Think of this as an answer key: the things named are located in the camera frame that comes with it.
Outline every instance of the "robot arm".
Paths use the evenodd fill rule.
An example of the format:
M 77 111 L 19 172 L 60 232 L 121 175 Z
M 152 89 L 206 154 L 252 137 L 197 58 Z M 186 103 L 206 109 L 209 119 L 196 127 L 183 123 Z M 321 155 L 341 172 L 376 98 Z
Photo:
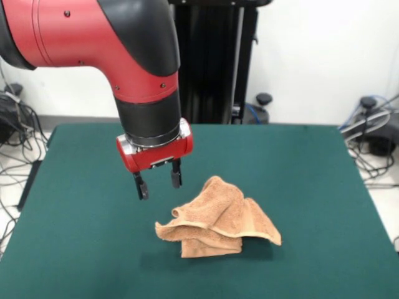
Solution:
M 180 158 L 193 150 L 181 118 L 175 25 L 166 0 L 0 0 L 0 55 L 22 69 L 100 69 L 113 89 L 125 130 L 117 147 L 148 198 L 140 171 L 172 162 L 181 185 Z

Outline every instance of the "table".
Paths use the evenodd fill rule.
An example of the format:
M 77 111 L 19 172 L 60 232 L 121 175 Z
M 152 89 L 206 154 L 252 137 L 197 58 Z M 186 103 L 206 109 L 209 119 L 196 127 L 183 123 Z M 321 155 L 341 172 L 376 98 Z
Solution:
M 117 124 L 53 134 L 0 264 L 1 297 L 398 298 L 399 259 L 338 131 L 330 126 L 193 126 L 183 187 L 170 167 L 145 171 L 139 201 L 120 160 Z M 212 175 L 255 198 L 282 247 L 244 239 L 243 253 L 181 259 L 154 223 Z

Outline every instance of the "black knob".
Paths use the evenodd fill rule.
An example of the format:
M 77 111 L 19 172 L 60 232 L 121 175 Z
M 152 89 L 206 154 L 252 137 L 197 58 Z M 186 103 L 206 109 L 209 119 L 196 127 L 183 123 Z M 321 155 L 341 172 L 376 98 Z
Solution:
M 373 97 L 363 97 L 360 99 L 360 104 L 364 109 L 371 110 L 377 105 L 377 101 Z
M 266 106 L 273 101 L 273 97 L 268 93 L 260 93 L 256 96 L 256 100 L 260 105 Z

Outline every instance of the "crumpled towel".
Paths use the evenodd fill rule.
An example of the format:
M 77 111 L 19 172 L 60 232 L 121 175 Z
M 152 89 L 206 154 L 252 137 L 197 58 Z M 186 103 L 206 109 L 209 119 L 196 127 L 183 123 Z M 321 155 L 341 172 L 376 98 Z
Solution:
M 251 198 L 235 185 L 213 176 L 191 202 L 172 210 L 167 225 L 155 223 L 165 241 L 181 241 L 181 257 L 238 254 L 242 237 L 259 237 L 281 245 L 281 235 Z

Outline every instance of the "white wall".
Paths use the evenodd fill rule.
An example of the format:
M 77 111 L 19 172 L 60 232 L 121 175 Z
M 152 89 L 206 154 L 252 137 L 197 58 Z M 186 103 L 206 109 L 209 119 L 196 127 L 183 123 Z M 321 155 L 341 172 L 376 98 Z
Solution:
M 337 124 L 362 95 L 399 92 L 397 0 L 275 0 L 257 35 L 248 101 L 271 93 L 273 122 Z M 39 114 L 117 116 L 95 69 L 5 69 Z

